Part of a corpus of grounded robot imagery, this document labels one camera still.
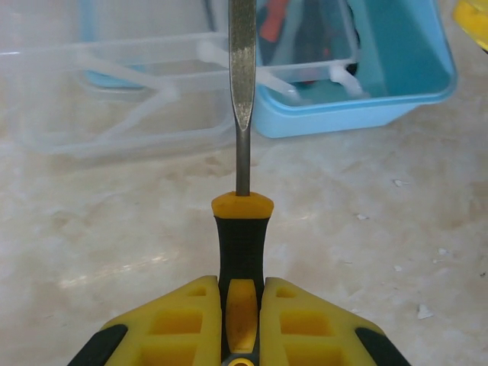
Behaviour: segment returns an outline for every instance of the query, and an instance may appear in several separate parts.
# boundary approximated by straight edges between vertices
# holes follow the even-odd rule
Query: metal shaft
[[[236,194],[250,195],[256,72],[256,0],[229,0],[230,96],[236,120]]]

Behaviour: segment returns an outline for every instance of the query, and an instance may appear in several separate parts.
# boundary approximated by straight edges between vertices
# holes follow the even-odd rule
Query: blue plastic bin
[[[444,101],[457,71],[435,0],[348,0],[361,36],[356,75],[371,98],[351,100],[340,85],[316,82],[296,106],[259,87],[254,124],[276,138],[378,127],[422,105]]]

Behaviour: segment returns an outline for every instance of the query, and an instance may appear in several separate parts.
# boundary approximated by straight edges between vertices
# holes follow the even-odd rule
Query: marble floor
[[[376,322],[415,365],[488,364],[488,56],[451,3],[448,102],[253,140],[253,190],[275,202],[266,275]],[[111,317],[217,274],[210,201],[233,187],[232,149],[86,164],[1,131],[1,365],[67,364]]]

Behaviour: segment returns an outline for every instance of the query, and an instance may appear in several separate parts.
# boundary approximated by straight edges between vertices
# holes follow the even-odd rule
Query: clear plastic container
[[[311,0],[327,24],[329,47],[318,57],[297,57],[306,1],[288,2],[271,62],[263,62],[258,37],[257,83],[291,103],[300,103],[293,83],[328,79],[331,66],[358,58],[345,0]],[[258,0],[258,32],[276,21],[272,2]],[[78,156],[231,142],[227,3],[4,0],[0,71],[9,81],[16,136],[37,151]]]

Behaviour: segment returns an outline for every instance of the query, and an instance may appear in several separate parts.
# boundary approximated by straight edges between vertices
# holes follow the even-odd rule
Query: white speck
[[[197,47],[197,57],[204,63],[214,60],[214,45],[207,41],[202,41]]]
[[[421,303],[419,305],[419,310],[417,313],[417,319],[423,320],[423,319],[430,318],[431,316],[434,316],[434,313],[432,311],[430,311],[430,309],[426,305]]]
[[[409,181],[401,181],[399,179],[394,179],[393,180],[393,183],[397,186],[397,187],[403,187],[404,185],[409,185],[410,182]]]
[[[41,234],[41,232],[43,231],[43,227],[41,225],[36,225],[34,227],[33,231],[34,231],[34,234],[39,236]]]

